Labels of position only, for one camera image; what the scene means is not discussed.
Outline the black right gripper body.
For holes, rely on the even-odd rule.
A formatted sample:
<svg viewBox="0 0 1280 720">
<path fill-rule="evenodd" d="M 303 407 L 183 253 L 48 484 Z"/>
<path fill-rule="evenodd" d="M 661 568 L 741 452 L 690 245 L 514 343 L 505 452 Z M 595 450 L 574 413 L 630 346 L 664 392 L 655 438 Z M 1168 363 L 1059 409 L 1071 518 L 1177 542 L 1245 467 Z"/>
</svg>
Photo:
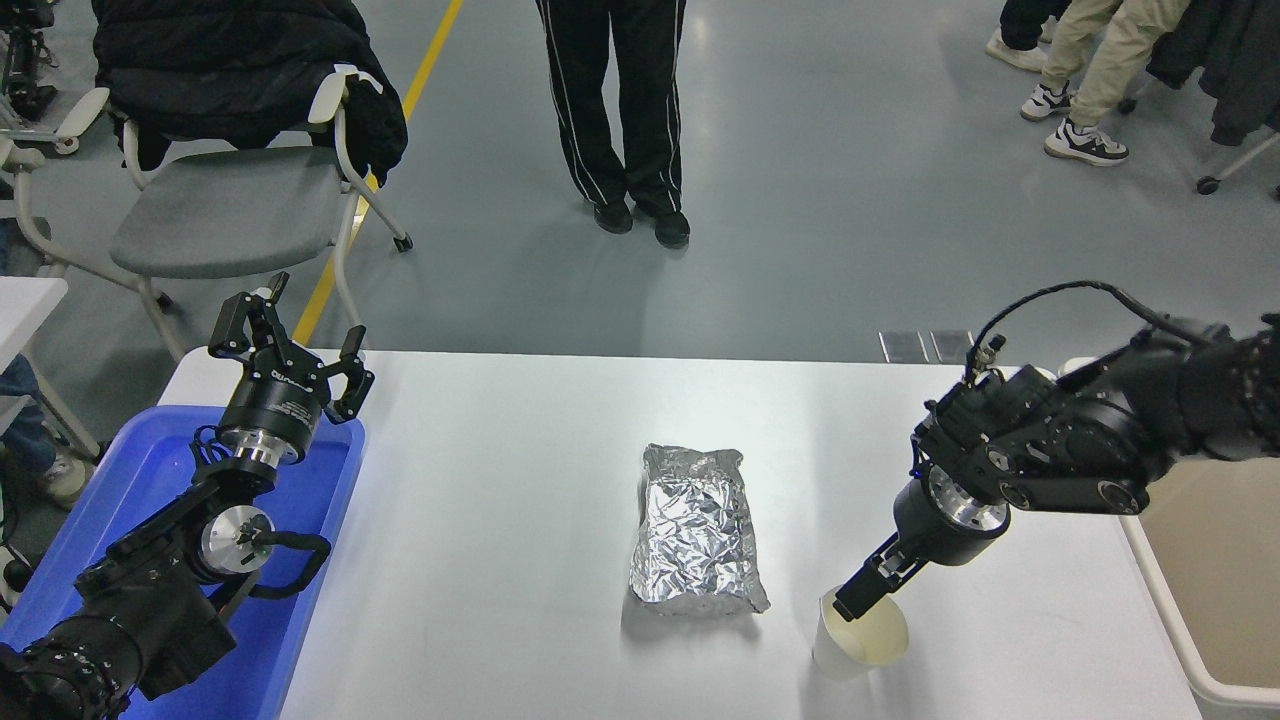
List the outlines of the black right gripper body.
<svg viewBox="0 0 1280 720">
<path fill-rule="evenodd" d="M 893 568 L 970 562 L 1010 525 L 1006 502 L 982 503 L 943 470 L 911 480 L 893 502 Z"/>
</svg>

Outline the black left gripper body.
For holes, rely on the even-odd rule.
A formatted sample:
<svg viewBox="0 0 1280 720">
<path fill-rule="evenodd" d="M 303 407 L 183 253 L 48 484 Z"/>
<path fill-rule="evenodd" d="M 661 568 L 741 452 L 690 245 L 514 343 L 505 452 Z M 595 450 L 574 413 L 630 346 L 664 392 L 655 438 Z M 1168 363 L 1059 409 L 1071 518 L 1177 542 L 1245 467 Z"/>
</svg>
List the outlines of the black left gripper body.
<svg viewBox="0 0 1280 720">
<path fill-rule="evenodd" d="M 218 423 L 218 442 L 236 452 L 259 446 L 276 456 L 305 456 L 330 398 L 321 368 L 293 363 L 261 369 L 246 363 Z"/>
</svg>

